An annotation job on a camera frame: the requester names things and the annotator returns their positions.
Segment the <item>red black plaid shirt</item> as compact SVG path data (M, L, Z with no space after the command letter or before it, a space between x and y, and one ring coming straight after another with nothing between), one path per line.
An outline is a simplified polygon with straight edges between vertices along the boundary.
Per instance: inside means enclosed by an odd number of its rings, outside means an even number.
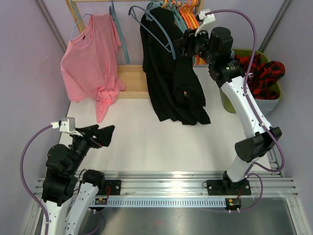
M270 89L285 75L285 66L277 61L262 62L262 56L255 54L252 60L248 87L255 99L278 99L279 94Z

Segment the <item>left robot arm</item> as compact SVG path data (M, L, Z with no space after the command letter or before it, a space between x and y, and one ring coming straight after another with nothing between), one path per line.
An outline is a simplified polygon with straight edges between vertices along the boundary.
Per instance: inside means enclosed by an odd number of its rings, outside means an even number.
M91 148L108 147L115 126L99 128L97 124L83 128L62 121L60 132L72 137L72 144L57 144L50 148L46 161L47 173L43 182L44 235L76 235L92 198L105 191L104 173L89 169L83 175L78 198L71 210L68 207L78 183L76 171Z

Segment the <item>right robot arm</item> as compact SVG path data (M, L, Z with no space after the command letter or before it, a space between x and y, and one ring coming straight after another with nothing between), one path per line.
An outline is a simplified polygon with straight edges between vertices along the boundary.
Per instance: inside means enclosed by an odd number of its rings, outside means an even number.
M246 137L235 143L236 158L222 179L207 180L208 195L251 195L248 172L274 147L281 129L272 127L250 94L244 70L231 56L233 38L229 29L216 27L211 33L188 29L174 43L181 55L197 55L207 62L211 78L233 105Z

